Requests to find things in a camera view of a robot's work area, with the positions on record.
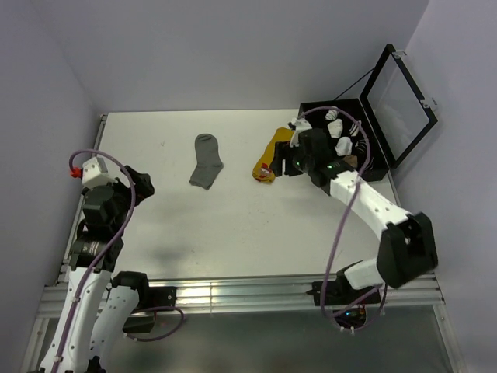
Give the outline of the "yellow sock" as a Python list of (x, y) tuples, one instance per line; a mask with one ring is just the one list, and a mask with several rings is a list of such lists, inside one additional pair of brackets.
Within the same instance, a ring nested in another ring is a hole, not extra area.
[(276, 176), (270, 168), (270, 165), (275, 157), (276, 143), (290, 141), (293, 134), (294, 131), (290, 128), (280, 127), (275, 131), (259, 161), (252, 169), (252, 177), (256, 181), (264, 184), (271, 184), (274, 182)]

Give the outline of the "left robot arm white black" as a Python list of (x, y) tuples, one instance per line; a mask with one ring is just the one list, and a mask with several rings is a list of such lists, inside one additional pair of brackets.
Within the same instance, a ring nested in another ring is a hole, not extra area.
[(104, 372), (131, 312), (151, 300), (146, 274), (113, 274), (129, 212), (155, 192), (151, 177), (125, 166), (126, 186), (96, 162), (79, 172), (84, 218), (71, 245), (68, 290), (41, 372)]

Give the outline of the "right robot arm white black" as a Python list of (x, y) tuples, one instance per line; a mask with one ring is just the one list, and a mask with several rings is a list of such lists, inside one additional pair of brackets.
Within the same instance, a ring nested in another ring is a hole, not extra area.
[(297, 135), (298, 143), (275, 144), (271, 170), (276, 176), (306, 173), (311, 182), (328, 196), (346, 204), (365, 222), (379, 240), (377, 255), (342, 268), (333, 281), (313, 290), (326, 305), (346, 305), (360, 298), (378, 303), (377, 287), (399, 288), (438, 266), (438, 256), (430, 219), (412, 214), (377, 192), (328, 145), (321, 129)]

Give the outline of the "white rolled sock upper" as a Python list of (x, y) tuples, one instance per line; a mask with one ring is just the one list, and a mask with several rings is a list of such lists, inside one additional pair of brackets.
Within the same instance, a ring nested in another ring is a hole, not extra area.
[(331, 138), (340, 138), (342, 136), (343, 124), (341, 119), (329, 122), (327, 128)]

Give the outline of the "white rolled sock lower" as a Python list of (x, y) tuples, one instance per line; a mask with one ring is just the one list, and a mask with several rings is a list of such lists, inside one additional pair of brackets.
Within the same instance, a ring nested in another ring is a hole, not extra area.
[(341, 137), (335, 146), (337, 156), (344, 157), (352, 154), (353, 143), (349, 137)]

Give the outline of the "brown rolled sock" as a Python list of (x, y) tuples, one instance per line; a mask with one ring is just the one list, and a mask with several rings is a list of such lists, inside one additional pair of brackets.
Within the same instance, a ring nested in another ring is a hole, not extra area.
[(358, 157), (356, 155), (347, 155), (342, 160), (354, 169), (358, 168)]

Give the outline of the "grey sock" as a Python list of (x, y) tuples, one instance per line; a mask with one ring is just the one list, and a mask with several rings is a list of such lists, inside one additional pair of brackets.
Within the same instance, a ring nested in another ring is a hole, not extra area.
[(218, 141), (212, 134), (199, 134), (194, 142), (196, 166), (189, 183), (195, 187), (209, 190), (218, 174), (224, 168), (219, 156)]

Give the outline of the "black storage box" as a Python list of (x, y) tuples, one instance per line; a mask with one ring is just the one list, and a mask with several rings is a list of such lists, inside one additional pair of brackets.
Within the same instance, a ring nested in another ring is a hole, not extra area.
[[(308, 112), (309, 110), (313, 110), (318, 107), (324, 107), (324, 106), (335, 106), (339, 108), (340, 110), (343, 110), (347, 112), (351, 117), (353, 117), (355, 120), (360, 120), (361, 121), (361, 128), (366, 132), (367, 138), (365, 138), (362, 135), (362, 132), (360, 132), (356, 137), (351, 138), (353, 146), (355, 143), (360, 140), (360, 139), (365, 139), (367, 141), (367, 153), (366, 154), (355, 154), (354, 151), (352, 151), (351, 155), (356, 155), (358, 157), (358, 168), (359, 170), (366, 159), (369, 157), (373, 156), (374, 157), (374, 167), (370, 170), (364, 171), (362, 174), (362, 178), (366, 180), (367, 182), (376, 182), (376, 181), (381, 181), (386, 173), (388, 172), (388, 164), (386, 163), (384, 159), (384, 155), (382, 153), (381, 147), (378, 144), (378, 141), (375, 137), (374, 131), (372, 127), (370, 126), (370, 122), (367, 119), (367, 115), (364, 113), (364, 110), (361, 106), (361, 103), (358, 99), (339, 99), (339, 100), (332, 100), (332, 101), (322, 101), (322, 102), (308, 102), (308, 103), (301, 103), (300, 104), (300, 109), (299, 109), (299, 114)], [(322, 110), (317, 110), (314, 111), (313, 113), (308, 113), (305, 116), (305, 119), (309, 122), (309, 124), (313, 128), (321, 128), (323, 130), (327, 130), (327, 125), (329, 122), (325, 119), (325, 115), (329, 109), (322, 109)], [(343, 131), (342, 131), (342, 136), (341, 137), (349, 137), (349, 127), (353, 123), (353, 121), (346, 116), (344, 113), (339, 112), (338, 118), (342, 120), (343, 124)], [(339, 138), (331, 138), (332, 143), (334, 146), (336, 146), (337, 141)]]

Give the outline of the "black white striped rolled sock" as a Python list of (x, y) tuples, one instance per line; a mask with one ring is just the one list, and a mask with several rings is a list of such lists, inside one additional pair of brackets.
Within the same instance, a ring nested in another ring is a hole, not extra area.
[(349, 127), (349, 134), (348, 136), (350, 138), (354, 138), (356, 137), (359, 133), (360, 133), (360, 125), (361, 125), (361, 121), (358, 120), (357, 122), (353, 122), (350, 127)]

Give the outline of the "dark colourful striped rolled sock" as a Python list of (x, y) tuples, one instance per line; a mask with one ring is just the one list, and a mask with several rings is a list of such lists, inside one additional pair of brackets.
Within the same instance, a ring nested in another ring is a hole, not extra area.
[(364, 161), (364, 171), (370, 170), (374, 167), (374, 157), (371, 156)]

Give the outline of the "black electronics box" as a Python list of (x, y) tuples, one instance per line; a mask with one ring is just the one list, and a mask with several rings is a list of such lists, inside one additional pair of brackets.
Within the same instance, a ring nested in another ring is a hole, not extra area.
[(127, 334), (150, 333), (155, 325), (153, 315), (132, 315), (123, 325), (123, 332)]

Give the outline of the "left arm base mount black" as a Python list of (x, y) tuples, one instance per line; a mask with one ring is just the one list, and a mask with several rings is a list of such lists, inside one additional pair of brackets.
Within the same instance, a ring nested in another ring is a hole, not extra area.
[(139, 290), (127, 286), (113, 288), (109, 295), (109, 301), (117, 301), (124, 305), (128, 301), (134, 305), (134, 311), (152, 309), (157, 307), (172, 307), (176, 305), (177, 287), (161, 286)]

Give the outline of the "glass box lid black frame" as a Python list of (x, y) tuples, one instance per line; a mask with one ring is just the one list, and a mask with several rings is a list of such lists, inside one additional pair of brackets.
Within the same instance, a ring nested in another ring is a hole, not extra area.
[(438, 123), (436, 103), (423, 95), (406, 53), (386, 44), (360, 93), (360, 102), (390, 169), (399, 167)]

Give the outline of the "aluminium frame rail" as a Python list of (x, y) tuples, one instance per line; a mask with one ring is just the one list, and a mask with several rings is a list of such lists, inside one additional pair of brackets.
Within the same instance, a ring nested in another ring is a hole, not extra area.
[[(305, 292), (315, 275), (283, 277), (246, 277), (200, 280), (150, 280), (149, 287), (177, 287), (176, 306), (187, 314), (227, 312), (277, 312), (316, 309), (313, 298)], [(39, 365), (43, 342), (52, 319), (63, 307), (69, 274), (63, 273), (58, 284), (43, 290), (21, 371), (34, 371)]]

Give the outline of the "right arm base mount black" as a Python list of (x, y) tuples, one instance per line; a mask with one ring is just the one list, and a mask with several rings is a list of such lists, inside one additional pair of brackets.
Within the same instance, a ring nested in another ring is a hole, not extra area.
[[(319, 306), (321, 304), (321, 287), (321, 281), (314, 281), (311, 283), (311, 288), (305, 292), (306, 295), (313, 298), (315, 306)], [(379, 304), (381, 302), (380, 292), (378, 289), (374, 289), (374, 287), (366, 287), (360, 290), (355, 290), (349, 285), (342, 284), (340, 281), (329, 281), (325, 292), (325, 305), (348, 305), (371, 290), (374, 290), (374, 292), (362, 300), (360, 304)]]

